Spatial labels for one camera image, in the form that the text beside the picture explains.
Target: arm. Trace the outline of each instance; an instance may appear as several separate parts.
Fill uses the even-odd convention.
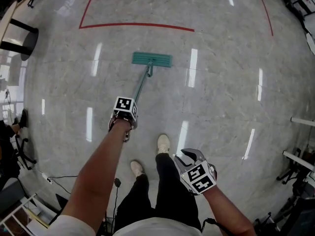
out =
[[[218,223],[226,227],[235,235],[255,236],[251,222],[228,199],[218,186],[203,193]]]
[[[82,220],[95,232],[98,231],[108,206],[123,140],[128,130],[128,121],[116,121],[80,171],[62,213]]]

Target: green mop head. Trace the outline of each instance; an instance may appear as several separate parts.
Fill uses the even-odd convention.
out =
[[[172,67],[172,59],[171,55],[134,52],[132,64],[148,65],[152,61],[152,65]]]

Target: shoe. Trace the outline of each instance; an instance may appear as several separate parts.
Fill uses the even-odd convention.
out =
[[[12,123],[12,125],[15,125],[15,124],[18,124],[19,123],[19,120],[18,120],[18,118],[16,117],[16,118],[14,118],[14,122]]]
[[[27,122],[28,122],[28,112],[26,111],[26,109],[23,109],[22,110],[21,120],[19,122],[20,128],[26,127],[27,126]]]
[[[142,165],[140,163],[138,163],[137,161],[132,161],[130,163],[130,167],[131,167],[131,170],[132,170],[133,174],[135,175],[135,177],[138,177],[138,176],[144,174]]]
[[[169,153],[169,148],[171,147],[171,142],[169,141],[169,138],[167,135],[162,134],[158,137],[157,140],[157,153]]]

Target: table leg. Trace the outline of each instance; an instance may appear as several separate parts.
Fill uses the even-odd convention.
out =
[[[13,52],[25,54],[28,56],[31,55],[32,51],[33,51],[33,50],[30,50],[29,48],[27,48],[25,46],[12,44],[12,43],[5,42],[5,41],[2,41],[2,43],[0,44],[0,49],[13,51]]]
[[[23,28],[25,30],[28,30],[28,31],[30,31],[32,33],[37,33],[38,32],[38,29],[30,27],[30,26],[28,26],[26,24],[23,24],[22,22],[17,21],[17,20],[15,20],[13,18],[11,19],[10,23],[15,25],[15,26],[17,26],[17,27],[20,27],[20,28]]]

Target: black pants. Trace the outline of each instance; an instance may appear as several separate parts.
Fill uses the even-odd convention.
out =
[[[201,230],[195,197],[181,183],[173,160],[167,153],[161,153],[156,156],[156,162],[159,175],[156,208],[151,207],[149,200],[148,177],[138,176],[117,209],[114,231],[152,217],[177,220]]]

